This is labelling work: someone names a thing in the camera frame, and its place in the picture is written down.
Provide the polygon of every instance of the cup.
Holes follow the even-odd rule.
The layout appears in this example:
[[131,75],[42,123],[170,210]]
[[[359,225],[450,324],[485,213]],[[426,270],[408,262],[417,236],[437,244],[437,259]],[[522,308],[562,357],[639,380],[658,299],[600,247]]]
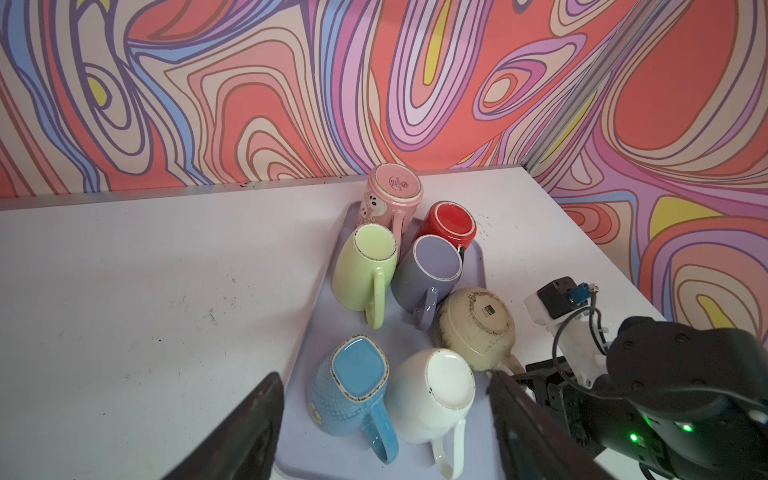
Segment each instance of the cup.
[[457,203],[444,200],[429,208],[416,236],[438,235],[463,252],[469,248],[477,232],[475,219],[467,209]]
[[477,372],[501,369],[520,373],[511,353],[515,321],[500,298],[478,286],[451,293],[437,312],[435,342],[464,357]]
[[[397,436],[408,443],[432,443],[440,473],[455,480],[464,469],[465,417],[475,399],[475,377],[467,362],[448,349],[410,356],[392,374],[384,395]],[[453,430],[453,466],[443,439]]]
[[339,252],[331,279],[336,299],[350,310],[365,311],[373,329],[384,323],[384,293],[397,265],[392,232],[377,223],[360,225]]
[[419,177],[400,164],[376,165],[368,175],[357,223],[378,223],[394,234],[398,247],[424,190]]
[[306,390],[310,417],[338,437],[362,431],[376,456],[391,463],[399,450],[384,406],[389,364],[376,342],[356,335],[320,361]]
[[462,258],[445,238],[424,235],[413,242],[392,278],[392,295],[414,316],[416,329],[426,330],[462,274]]

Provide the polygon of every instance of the yellow flower decoration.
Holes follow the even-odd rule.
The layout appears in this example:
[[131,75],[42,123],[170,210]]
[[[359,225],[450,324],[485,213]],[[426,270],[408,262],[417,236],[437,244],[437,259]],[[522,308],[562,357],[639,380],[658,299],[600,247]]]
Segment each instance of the yellow flower decoration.
[[315,408],[315,402],[310,402],[310,410],[312,410],[313,418],[315,422],[317,422],[317,425],[322,425],[323,417],[320,416],[320,412]]

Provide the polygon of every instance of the tray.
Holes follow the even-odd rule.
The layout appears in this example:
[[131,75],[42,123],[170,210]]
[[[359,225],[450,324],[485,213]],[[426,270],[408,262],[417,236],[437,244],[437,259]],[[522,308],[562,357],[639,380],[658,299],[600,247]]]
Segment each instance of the tray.
[[[321,432],[312,422],[306,408],[306,382],[318,362],[331,349],[352,335],[364,333],[379,344],[394,372],[413,353],[435,346],[431,331],[419,332],[412,325],[411,316],[386,291],[384,326],[372,330],[366,323],[365,313],[353,312],[341,306],[331,291],[331,277],[336,259],[346,238],[355,229],[359,202],[346,212],[339,238],[333,248],[328,271],[317,294],[309,325],[296,358],[285,395],[283,424],[274,465],[284,475],[294,478],[322,480],[366,480],[417,478],[439,480],[442,477],[432,457],[430,444],[412,445],[399,440],[399,454],[395,461],[384,465],[368,446],[362,433],[348,437],[333,437]],[[403,235],[402,252],[413,241],[421,220],[414,219]],[[467,249],[464,270],[455,289],[465,286],[485,287],[485,268],[482,250],[477,242]],[[475,401],[467,415],[465,430],[465,461],[461,479],[504,478],[498,444],[493,428],[491,404],[486,390],[488,377],[475,374]],[[453,458],[452,435],[445,440],[448,458]]]

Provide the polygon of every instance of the colorful patterned wall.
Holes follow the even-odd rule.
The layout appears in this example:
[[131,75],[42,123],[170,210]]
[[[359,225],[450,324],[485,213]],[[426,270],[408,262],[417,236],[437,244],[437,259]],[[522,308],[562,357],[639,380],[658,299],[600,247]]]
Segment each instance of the colorful patterned wall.
[[[0,197],[521,163],[633,4],[0,0]],[[525,159],[668,319],[763,341],[766,24],[671,0]]]

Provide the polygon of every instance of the white tabletop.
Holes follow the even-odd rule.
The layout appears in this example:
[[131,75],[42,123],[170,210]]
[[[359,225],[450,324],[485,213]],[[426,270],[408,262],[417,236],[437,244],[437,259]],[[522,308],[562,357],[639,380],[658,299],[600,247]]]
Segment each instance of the white tabletop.
[[[0,211],[0,478],[160,478],[268,372],[285,381],[363,180]],[[561,276],[600,287],[612,332],[663,320],[523,169],[422,181],[417,216],[475,216],[524,364],[552,337],[523,299]]]

